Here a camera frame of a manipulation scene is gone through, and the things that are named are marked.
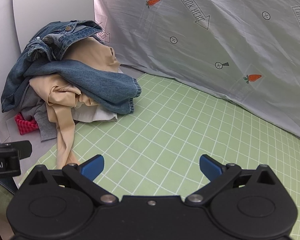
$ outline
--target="red checkered fabric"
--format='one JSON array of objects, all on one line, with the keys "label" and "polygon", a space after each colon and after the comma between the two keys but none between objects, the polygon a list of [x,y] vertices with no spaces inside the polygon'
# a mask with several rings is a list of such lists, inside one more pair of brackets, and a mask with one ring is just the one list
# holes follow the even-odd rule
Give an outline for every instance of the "red checkered fabric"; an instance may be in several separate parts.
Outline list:
[{"label": "red checkered fabric", "polygon": [[35,131],[37,129],[39,129],[37,122],[35,121],[35,119],[32,119],[31,121],[26,121],[22,114],[17,114],[14,117],[14,120],[17,123],[18,129],[19,129],[19,133],[21,135],[26,134],[26,133],[30,133],[32,131]]}]

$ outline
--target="blue gripper pad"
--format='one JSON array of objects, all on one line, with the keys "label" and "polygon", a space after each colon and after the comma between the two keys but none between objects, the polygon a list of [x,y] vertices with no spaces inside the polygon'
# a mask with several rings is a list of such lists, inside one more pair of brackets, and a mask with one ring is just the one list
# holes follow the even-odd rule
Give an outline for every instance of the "blue gripper pad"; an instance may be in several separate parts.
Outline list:
[{"label": "blue gripper pad", "polygon": [[199,161],[200,170],[201,172],[210,180],[213,181],[215,178],[220,176],[222,174],[221,167],[214,164],[212,161],[210,161],[208,158],[206,158],[204,155],[200,157]]},{"label": "blue gripper pad", "polygon": [[94,179],[103,171],[104,167],[105,160],[103,156],[96,155],[79,165],[78,171],[89,180],[94,181]]}]

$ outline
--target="green grid tablecloth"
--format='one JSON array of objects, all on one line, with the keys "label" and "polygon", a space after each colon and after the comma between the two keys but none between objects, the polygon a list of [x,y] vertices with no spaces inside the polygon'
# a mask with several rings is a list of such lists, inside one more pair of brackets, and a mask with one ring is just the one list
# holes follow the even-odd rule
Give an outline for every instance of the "green grid tablecloth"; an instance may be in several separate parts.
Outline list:
[{"label": "green grid tablecloth", "polygon": [[[199,157],[255,169],[267,163],[297,203],[292,237],[300,240],[300,140],[223,99],[175,80],[144,74],[135,112],[117,122],[76,125],[80,162],[96,154],[105,169],[95,182],[122,195],[189,195],[207,184]],[[56,167],[56,147],[37,164]]]}]

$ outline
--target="silver screw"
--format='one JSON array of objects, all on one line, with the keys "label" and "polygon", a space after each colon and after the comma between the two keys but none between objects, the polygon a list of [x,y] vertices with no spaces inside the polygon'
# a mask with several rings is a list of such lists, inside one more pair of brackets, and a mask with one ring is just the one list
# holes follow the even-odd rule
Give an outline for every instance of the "silver screw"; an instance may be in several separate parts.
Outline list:
[{"label": "silver screw", "polygon": [[194,203],[199,203],[203,200],[203,196],[199,194],[192,194],[188,197],[188,200]]},{"label": "silver screw", "polygon": [[155,206],[155,205],[156,205],[156,201],[154,201],[154,200],[149,200],[149,201],[148,201],[148,205],[150,205],[150,206]]},{"label": "silver screw", "polygon": [[104,203],[113,203],[113,202],[115,202],[116,197],[111,194],[106,194],[106,195],[101,196],[100,200]]}]

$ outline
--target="carrot print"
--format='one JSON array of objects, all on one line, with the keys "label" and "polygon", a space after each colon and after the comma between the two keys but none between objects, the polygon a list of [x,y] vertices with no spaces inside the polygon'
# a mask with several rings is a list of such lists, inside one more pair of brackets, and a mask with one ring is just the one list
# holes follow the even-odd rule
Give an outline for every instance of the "carrot print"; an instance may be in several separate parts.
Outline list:
[{"label": "carrot print", "polygon": [[260,77],[262,77],[262,76],[254,74],[254,75],[247,75],[247,77],[244,77],[243,79],[247,81],[247,84],[249,84],[249,81],[250,82],[255,82]]},{"label": "carrot print", "polygon": [[150,9],[149,6],[154,6],[157,2],[159,2],[160,0],[149,0],[146,2],[146,5],[148,6],[148,8]]}]

